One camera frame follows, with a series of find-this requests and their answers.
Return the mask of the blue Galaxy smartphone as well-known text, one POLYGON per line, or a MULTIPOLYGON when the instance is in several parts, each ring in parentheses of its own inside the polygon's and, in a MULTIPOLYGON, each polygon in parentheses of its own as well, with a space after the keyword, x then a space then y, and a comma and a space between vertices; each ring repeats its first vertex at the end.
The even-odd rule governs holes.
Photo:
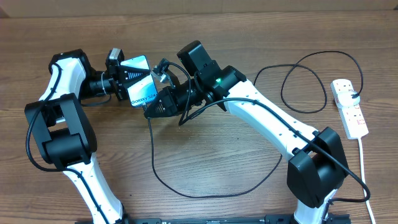
MULTIPOLYGON (((145 55, 140 55, 138 57, 122 61, 121 66, 150 70, 149 63, 145 55)), ((122 86, 126 89, 129 101, 133 108, 149 104, 150 102, 154 101, 155 97, 158 94, 154 83, 154 78, 151 74, 149 74, 142 80, 139 80, 138 82, 122 83, 122 86)))

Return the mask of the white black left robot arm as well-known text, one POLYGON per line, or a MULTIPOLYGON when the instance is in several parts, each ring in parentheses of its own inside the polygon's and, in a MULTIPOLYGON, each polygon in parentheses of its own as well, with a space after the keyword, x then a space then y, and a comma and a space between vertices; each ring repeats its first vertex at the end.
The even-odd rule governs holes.
POLYGON ((115 96, 137 108, 150 103, 157 90, 145 55, 126 59, 114 48, 105 65, 105 71, 96 71, 82 49, 52 57, 47 89, 24 110, 29 124, 25 147, 36 168, 62 172, 73 182, 92 223, 133 223, 100 169, 96 135, 82 101, 115 96))

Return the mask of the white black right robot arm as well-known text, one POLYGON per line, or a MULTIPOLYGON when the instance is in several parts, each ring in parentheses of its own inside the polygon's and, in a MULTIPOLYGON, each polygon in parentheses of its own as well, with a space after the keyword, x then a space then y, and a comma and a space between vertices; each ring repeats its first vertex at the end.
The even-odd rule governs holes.
POLYGON ((232 66, 221 68, 193 41, 177 54, 187 81, 180 83, 160 61, 152 70, 169 86, 145 110, 147 119, 180 116, 185 123, 211 106, 235 115, 263 135, 288 163, 287 185, 297 198, 288 223, 332 223, 329 208, 348 175, 339 135, 331 128, 319 131, 291 117, 263 96, 246 76, 232 66))

